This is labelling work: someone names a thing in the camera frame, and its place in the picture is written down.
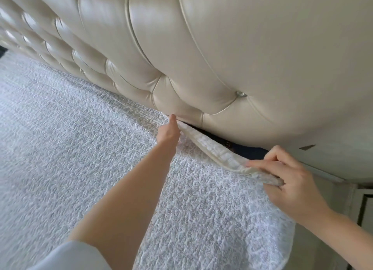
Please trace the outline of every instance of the person's left arm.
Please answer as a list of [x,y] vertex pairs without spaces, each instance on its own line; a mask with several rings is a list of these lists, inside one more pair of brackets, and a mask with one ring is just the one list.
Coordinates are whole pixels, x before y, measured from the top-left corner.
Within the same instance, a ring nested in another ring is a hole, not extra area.
[[176,117],[171,115],[158,129],[157,145],[92,207],[68,240],[96,247],[113,270],[132,269],[179,137]]

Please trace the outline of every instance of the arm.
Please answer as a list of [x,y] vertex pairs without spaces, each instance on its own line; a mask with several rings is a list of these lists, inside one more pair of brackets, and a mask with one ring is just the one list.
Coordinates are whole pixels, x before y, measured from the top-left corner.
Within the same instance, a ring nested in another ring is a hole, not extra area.
[[357,270],[373,265],[373,236],[346,216],[332,211],[317,189],[312,174],[279,146],[264,160],[251,160],[257,167],[282,178],[285,184],[264,184],[270,201],[324,241]]
[[68,240],[96,247],[110,267],[132,269],[175,155],[175,115],[158,130],[158,144],[92,207]]

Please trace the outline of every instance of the upholstered headboard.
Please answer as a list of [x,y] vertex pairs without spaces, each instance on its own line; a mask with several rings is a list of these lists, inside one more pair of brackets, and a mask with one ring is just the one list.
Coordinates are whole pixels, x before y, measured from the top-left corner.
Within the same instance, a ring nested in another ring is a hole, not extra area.
[[0,44],[266,147],[371,94],[372,14],[372,0],[0,0]]

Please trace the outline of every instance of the person's right arm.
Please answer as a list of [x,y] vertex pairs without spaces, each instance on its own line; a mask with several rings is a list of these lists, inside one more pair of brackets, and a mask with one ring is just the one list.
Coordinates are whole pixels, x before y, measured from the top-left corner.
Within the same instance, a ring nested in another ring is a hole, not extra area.
[[348,217],[331,210],[312,178],[312,174],[280,146],[263,160],[250,160],[257,167],[282,178],[285,184],[264,184],[270,201],[303,225],[357,270],[373,268],[373,236]]

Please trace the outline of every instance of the forearm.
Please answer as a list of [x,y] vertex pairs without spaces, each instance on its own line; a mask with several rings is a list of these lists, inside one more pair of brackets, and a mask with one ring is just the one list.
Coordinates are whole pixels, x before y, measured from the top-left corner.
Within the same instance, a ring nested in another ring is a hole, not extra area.
[[79,222],[69,240],[96,247],[112,269],[132,269],[174,155],[174,146],[156,145]]
[[348,217],[332,212],[329,216],[310,222],[305,227],[334,249],[356,270],[371,269],[373,237]]

